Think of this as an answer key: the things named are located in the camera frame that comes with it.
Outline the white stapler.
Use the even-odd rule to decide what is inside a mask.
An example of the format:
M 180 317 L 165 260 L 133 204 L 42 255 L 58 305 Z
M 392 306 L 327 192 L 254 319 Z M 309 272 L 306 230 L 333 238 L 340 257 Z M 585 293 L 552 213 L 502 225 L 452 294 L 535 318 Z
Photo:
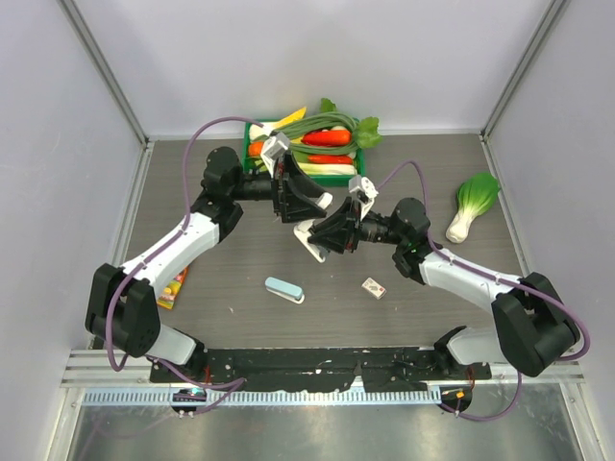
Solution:
M 311 228 L 314 224 L 314 220 L 306 220 L 300 223 L 297 223 L 294 226 L 293 233 L 295 237 L 300 241 L 300 243 L 305 247 L 305 249 L 314 257 L 314 259 L 319 263 L 324 263 L 329 252 L 319 247 L 315 244 L 310 243 L 308 240 L 312 236 Z

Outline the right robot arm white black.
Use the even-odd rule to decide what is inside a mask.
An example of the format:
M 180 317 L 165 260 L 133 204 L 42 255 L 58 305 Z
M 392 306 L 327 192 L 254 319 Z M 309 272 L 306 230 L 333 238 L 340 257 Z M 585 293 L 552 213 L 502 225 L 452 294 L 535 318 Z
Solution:
M 403 277 L 448 291 L 492 317 L 489 328 L 458 327 L 440 339 L 442 350 L 433 357 L 440 376 L 454 379 L 469 365 L 491 362 L 536 377 L 580 341 L 578 323 L 546 277 L 501 274 L 433 243 L 425 207 L 414 198 L 402 199 L 388 216 L 361 207 L 361 201 L 347 198 L 321 223 L 296 225 L 295 236 L 318 261 L 353 252 L 361 242 L 392 245 Z

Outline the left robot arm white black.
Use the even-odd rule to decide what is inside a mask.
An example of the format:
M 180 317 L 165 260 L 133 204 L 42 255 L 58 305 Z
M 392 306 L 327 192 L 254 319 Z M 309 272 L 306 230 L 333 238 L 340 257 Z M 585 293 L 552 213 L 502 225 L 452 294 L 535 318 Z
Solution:
M 221 243 L 236 227 L 243 201 L 269 201 L 284 223 L 323 218 L 332 194 L 307 176 L 291 153 L 278 157 L 271 173 L 243 170 L 235 150 L 211 151 L 202 191 L 188 215 L 142 255 L 119 267 L 108 263 L 93 276 L 86 330 L 131 357 L 149 355 L 171 363 L 182 382 L 205 370 L 202 343 L 160 321 L 158 297 L 199 255 Z

